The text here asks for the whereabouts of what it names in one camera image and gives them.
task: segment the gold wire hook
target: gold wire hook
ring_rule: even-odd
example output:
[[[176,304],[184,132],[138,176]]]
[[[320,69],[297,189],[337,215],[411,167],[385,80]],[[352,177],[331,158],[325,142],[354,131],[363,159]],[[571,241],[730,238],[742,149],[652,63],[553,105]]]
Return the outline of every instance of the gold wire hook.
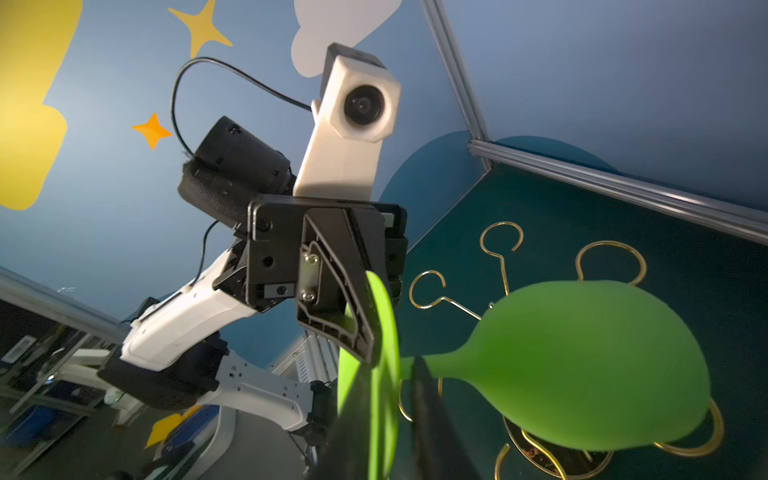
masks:
[[[531,462],[531,464],[533,464],[534,467],[538,468],[542,472],[544,472],[544,473],[546,473],[548,475],[551,475],[551,476],[553,476],[555,478],[560,478],[560,475],[557,472],[553,472],[549,468],[545,468],[544,466],[542,466],[542,464],[540,464],[538,462],[535,462],[532,457],[528,456],[528,453],[523,448],[521,448],[520,443],[518,443],[518,440],[515,439],[515,435],[512,434],[512,430],[510,429],[510,425],[514,425],[514,424],[512,424],[511,421],[509,419],[507,419],[506,417],[504,417],[503,415],[502,415],[502,419],[504,420],[504,427],[505,427],[505,429],[507,431],[507,435],[509,435],[509,439],[512,440],[512,444],[515,447],[517,447],[518,451],[521,454],[525,455],[525,457],[528,458],[528,460]],[[520,427],[518,427],[516,425],[515,425],[515,427],[520,431],[520,433],[523,433],[523,429],[521,429]],[[531,445],[535,449],[538,448],[538,446],[533,444],[533,443],[531,443]],[[508,453],[509,452],[505,452],[505,449],[502,448],[502,451],[499,452],[498,457],[496,458],[495,471],[498,472],[498,474],[497,474],[498,476],[495,477],[496,480],[501,480],[500,476],[501,476],[502,463],[505,460],[505,458],[506,458]],[[591,464],[594,463],[594,457],[592,456],[592,454],[590,452],[587,452],[586,450],[581,450],[581,453],[584,454],[584,457],[587,459],[588,462],[590,462]],[[585,480],[586,478],[593,478],[593,477],[595,477],[597,475],[600,475],[600,473],[603,470],[605,470],[605,468],[611,462],[613,457],[614,457],[614,453],[613,452],[606,452],[605,457],[603,457],[603,459],[600,461],[600,463],[598,465],[593,466],[592,470],[590,470],[589,472],[586,472],[586,473],[582,473],[580,475],[569,475],[568,478],[580,478],[581,480]]]
[[[723,442],[725,436],[725,423],[723,421],[723,414],[720,413],[720,409],[717,408],[717,404],[710,398],[710,414],[712,415],[712,436],[706,443],[701,446],[694,447],[692,449],[685,449],[683,447],[676,447],[674,445],[667,445],[666,443],[655,442],[658,448],[664,450],[666,453],[677,455],[678,457],[703,457],[714,452],[720,443]]]
[[[416,303],[416,301],[413,299],[413,287],[416,286],[416,282],[418,282],[423,276],[428,275],[430,273],[439,276],[440,277],[440,282],[442,282],[442,287],[445,288],[445,277],[442,275],[442,273],[438,272],[437,270],[427,270],[425,272],[421,272],[418,276],[416,276],[415,279],[413,279],[413,281],[411,282],[411,288],[408,290],[408,298],[410,298],[411,303],[413,304],[414,307],[416,307],[418,309],[421,309],[421,310],[427,310],[428,308],[432,308],[432,307],[434,307],[435,305],[437,305],[438,303],[440,303],[442,301],[446,301],[446,302],[450,303],[451,305],[453,305],[455,307],[458,307],[464,313],[468,313],[469,315],[472,315],[473,317],[475,317],[478,320],[480,320],[482,318],[477,313],[471,311],[467,307],[463,306],[461,303],[456,302],[455,300],[449,299],[447,296],[441,296],[440,298],[438,298],[434,302],[430,303],[429,305],[419,305],[418,303]]]
[[[515,250],[517,250],[518,247],[520,247],[523,244],[523,229],[521,229],[519,225],[517,225],[514,222],[496,222],[493,225],[490,225],[488,228],[486,228],[485,230],[482,231],[482,234],[480,235],[480,248],[482,249],[482,251],[486,252],[491,257],[498,258],[498,261],[502,263],[502,281],[504,282],[504,294],[505,295],[509,295],[509,283],[507,282],[507,268],[504,265],[504,256],[501,255],[500,253],[491,252],[490,250],[485,248],[485,234],[488,233],[489,231],[491,231],[492,229],[494,229],[496,227],[499,227],[501,225],[510,225],[510,226],[516,228],[517,231],[520,233],[520,240],[518,240],[518,242],[515,244],[515,246],[512,247],[512,251],[513,252]]]
[[[442,397],[442,377],[437,379],[437,394],[438,396]],[[411,416],[406,413],[405,407],[402,406],[402,379],[400,379],[400,387],[397,392],[397,406],[400,408],[400,413],[402,413],[402,416],[404,416],[409,422],[413,423],[413,419],[411,419]]]
[[[579,250],[579,253],[576,255],[576,274],[578,275],[578,281],[584,281],[584,271],[581,269],[581,258],[584,256],[584,254],[587,252],[587,250],[599,247],[600,245],[608,245],[610,247],[619,247],[623,248],[629,253],[632,253],[635,258],[637,258],[638,263],[640,264],[640,273],[637,274],[637,276],[629,282],[630,285],[637,285],[641,281],[643,281],[643,278],[645,278],[645,274],[648,271],[648,264],[645,263],[645,258],[641,255],[640,252],[634,249],[634,247],[630,247],[626,243],[617,242],[614,240],[600,240],[599,242],[593,242],[587,245],[586,247]]]
[[[509,455],[510,450],[511,449],[509,448],[509,444],[505,443],[502,447],[502,450],[498,453],[498,456],[496,457],[496,464],[493,467],[494,480],[502,480],[502,463],[504,463],[507,455]]]
[[[560,465],[560,462],[554,457],[554,455],[551,454],[549,450],[545,449],[542,444],[532,439],[528,435],[528,432],[526,432],[525,430],[520,429],[520,433],[523,434],[523,438],[525,439],[526,442],[536,447],[539,452],[543,453],[544,455],[546,455],[547,458],[549,458],[549,461],[552,462],[552,464],[554,464],[555,469],[557,469],[558,473],[560,474],[560,478],[562,478],[563,480],[568,480],[568,476],[565,474],[563,465]]]

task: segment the cable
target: cable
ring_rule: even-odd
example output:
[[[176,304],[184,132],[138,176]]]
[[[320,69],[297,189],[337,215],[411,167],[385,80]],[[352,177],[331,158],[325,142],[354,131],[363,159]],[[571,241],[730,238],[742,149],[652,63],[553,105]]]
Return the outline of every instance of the cable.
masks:
[[[309,459],[306,457],[306,453],[299,447],[299,443],[296,441],[296,439],[293,437],[293,434],[291,432],[287,432],[288,436],[290,437],[290,441],[293,442],[293,444],[296,446],[297,449],[299,449],[299,453],[302,457],[304,457],[304,461],[307,463],[307,465],[310,463]]]
[[[245,78],[250,83],[256,85],[257,87],[261,88],[264,91],[267,91],[274,95],[275,97],[278,97],[280,100],[287,101],[290,104],[296,105],[299,108],[303,108],[307,111],[312,111],[312,108],[307,105],[303,104],[298,100],[294,100],[291,97],[288,97],[286,95],[281,94],[277,90],[273,90],[272,88],[267,87],[265,84],[261,83],[257,79],[251,77],[244,71],[240,70],[239,68],[235,68],[232,65],[223,62],[221,60],[217,60],[216,58],[210,58],[210,57],[197,57],[193,58],[192,60],[189,60],[187,63],[184,64],[183,67],[181,67],[181,70],[179,70],[179,73],[176,75],[176,81],[174,82],[174,91],[170,94],[170,124],[174,128],[174,133],[176,134],[176,138],[179,139],[179,142],[181,142],[181,146],[184,147],[184,150],[189,154],[190,158],[194,157],[194,154],[192,153],[192,150],[187,146],[187,143],[184,142],[184,139],[181,138],[181,134],[179,133],[179,127],[176,125],[176,92],[179,89],[179,81],[181,81],[181,76],[184,75],[184,72],[187,71],[192,65],[198,64],[198,63],[212,63],[214,65],[218,65],[222,68],[226,68],[227,70],[231,71],[234,74],[238,74],[240,77]]]
[[[205,230],[205,234],[203,235],[203,254],[200,255],[200,266],[197,268],[197,275],[194,277],[194,280],[192,280],[192,283],[190,283],[190,288],[194,286],[195,283],[200,279],[200,274],[203,272],[203,262],[205,261],[205,243],[208,241],[208,234],[210,233],[210,230],[216,226],[216,224],[219,223],[219,220],[214,220],[214,222],[208,227],[208,230]]]

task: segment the camera lens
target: camera lens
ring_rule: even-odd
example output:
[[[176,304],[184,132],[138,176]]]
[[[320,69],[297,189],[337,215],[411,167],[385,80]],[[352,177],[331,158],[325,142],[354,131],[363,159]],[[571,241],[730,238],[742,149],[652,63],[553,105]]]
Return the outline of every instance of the camera lens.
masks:
[[[358,125],[368,125],[379,120],[384,110],[382,92],[372,85],[355,88],[344,101],[344,113]]]

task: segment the orange star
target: orange star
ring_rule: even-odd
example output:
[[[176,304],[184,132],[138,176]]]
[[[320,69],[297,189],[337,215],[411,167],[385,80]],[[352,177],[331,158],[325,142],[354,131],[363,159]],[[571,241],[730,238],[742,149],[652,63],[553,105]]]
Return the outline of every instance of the orange star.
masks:
[[[192,42],[190,44],[190,56],[194,58],[200,51],[200,47],[207,41],[218,41],[226,45],[232,46],[232,42],[227,39],[220,31],[214,27],[214,6],[216,0],[208,0],[208,3],[203,7],[203,11],[197,15],[189,15],[187,13],[179,12],[169,8],[168,11],[176,15],[179,20],[184,22],[187,28],[190,29],[190,35]]]
[[[162,128],[160,122],[157,121],[157,113],[152,114],[152,118],[150,118],[146,124],[134,125],[131,128],[144,135],[144,138],[147,139],[147,143],[149,144],[149,148],[152,150],[154,150],[155,146],[157,146],[157,142],[161,138],[170,137],[170,132]]]

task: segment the bolt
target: bolt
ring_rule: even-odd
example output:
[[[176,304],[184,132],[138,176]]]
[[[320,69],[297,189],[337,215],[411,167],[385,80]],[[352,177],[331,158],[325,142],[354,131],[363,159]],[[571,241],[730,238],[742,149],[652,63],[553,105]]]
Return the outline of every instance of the bolt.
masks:
[[[260,218],[256,220],[256,230],[260,232],[268,232],[272,229],[272,220],[269,218]]]
[[[304,303],[314,302],[316,298],[317,294],[315,293],[315,290],[312,290],[311,288],[308,288],[301,293],[301,301]]]

